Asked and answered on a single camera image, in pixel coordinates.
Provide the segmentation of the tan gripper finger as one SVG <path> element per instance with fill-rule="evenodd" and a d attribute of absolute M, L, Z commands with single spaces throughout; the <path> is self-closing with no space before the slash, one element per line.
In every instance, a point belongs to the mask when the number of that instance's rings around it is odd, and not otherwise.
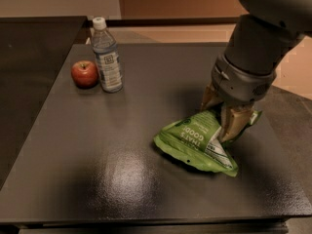
<path fill-rule="evenodd" d="M 253 113 L 253 104 L 230 106 L 224 103 L 220 111 L 221 131 L 218 140 L 226 142 L 235 138 L 248 124 Z"/>
<path fill-rule="evenodd" d="M 214 84 L 211 83 L 203 93 L 200 110 L 204 111 L 221 103 L 223 103 L 223 99 L 219 96 Z"/>

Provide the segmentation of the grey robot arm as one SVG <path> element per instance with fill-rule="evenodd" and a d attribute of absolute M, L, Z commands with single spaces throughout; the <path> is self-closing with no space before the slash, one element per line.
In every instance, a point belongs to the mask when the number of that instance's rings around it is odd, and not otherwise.
<path fill-rule="evenodd" d="M 218 139 L 235 138 L 248 124 L 254 103 L 265 97 L 283 57 L 312 33 L 312 0 L 239 0 L 230 41 L 217 57 L 201 108 L 221 109 Z"/>

